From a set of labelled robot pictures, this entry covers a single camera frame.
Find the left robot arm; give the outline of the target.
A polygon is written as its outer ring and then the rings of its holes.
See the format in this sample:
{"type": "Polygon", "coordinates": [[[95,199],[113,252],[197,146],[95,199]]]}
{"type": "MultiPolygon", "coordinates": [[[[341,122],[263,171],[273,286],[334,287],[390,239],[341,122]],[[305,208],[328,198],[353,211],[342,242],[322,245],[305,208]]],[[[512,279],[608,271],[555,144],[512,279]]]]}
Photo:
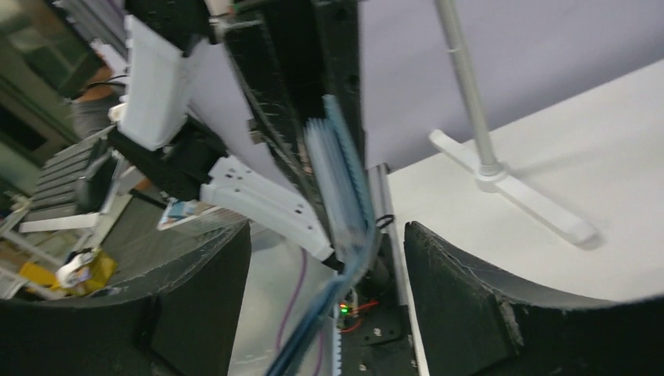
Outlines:
{"type": "Polygon", "coordinates": [[[171,197],[234,211],[341,270],[309,122],[365,154],[357,1],[127,1],[130,80],[109,140],[171,197]]]}

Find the blue leather card holder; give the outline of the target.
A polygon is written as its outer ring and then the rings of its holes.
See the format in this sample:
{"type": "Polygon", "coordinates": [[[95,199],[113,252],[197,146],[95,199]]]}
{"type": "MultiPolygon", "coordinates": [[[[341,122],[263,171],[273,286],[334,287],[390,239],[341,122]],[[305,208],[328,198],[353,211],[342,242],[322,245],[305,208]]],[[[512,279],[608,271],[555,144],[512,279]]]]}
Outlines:
{"type": "Polygon", "coordinates": [[[327,211],[333,244],[345,257],[345,267],[312,300],[266,371],[268,375],[296,374],[325,318],[366,274],[376,248],[376,219],[363,163],[336,97],[323,96],[323,105],[326,117],[308,121],[305,144],[327,211]]]}

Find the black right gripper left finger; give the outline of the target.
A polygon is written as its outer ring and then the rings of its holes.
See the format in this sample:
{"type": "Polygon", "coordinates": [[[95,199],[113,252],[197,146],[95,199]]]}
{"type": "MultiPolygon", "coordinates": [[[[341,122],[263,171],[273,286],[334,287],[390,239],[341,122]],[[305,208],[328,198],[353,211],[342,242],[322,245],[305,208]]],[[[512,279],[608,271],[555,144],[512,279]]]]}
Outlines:
{"type": "Polygon", "coordinates": [[[84,298],[1,303],[4,375],[225,375],[251,260],[241,223],[84,298]]]}

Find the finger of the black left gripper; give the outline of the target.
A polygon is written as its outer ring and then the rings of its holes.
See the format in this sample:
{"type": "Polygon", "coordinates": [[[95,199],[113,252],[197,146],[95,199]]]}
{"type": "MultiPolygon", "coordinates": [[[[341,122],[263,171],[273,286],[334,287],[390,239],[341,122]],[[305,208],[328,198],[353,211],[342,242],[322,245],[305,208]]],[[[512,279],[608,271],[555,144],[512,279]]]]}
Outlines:
{"type": "Polygon", "coordinates": [[[304,141],[323,115],[323,58],[310,1],[235,1],[223,40],[276,167],[328,228],[304,141]]]}
{"type": "Polygon", "coordinates": [[[362,119],[359,3],[314,1],[328,92],[336,96],[361,162],[366,158],[362,119]]]}

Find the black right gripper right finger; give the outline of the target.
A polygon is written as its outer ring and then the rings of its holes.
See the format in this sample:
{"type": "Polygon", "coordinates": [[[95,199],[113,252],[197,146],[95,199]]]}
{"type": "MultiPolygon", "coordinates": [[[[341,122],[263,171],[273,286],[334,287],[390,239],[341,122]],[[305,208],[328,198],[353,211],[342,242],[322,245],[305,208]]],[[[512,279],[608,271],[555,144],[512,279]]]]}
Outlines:
{"type": "Polygon", "coordinates": [[[534,283],[418,222],[403,247],[432,375],[660,375],[663,299],[611,302],[534,283]]]}

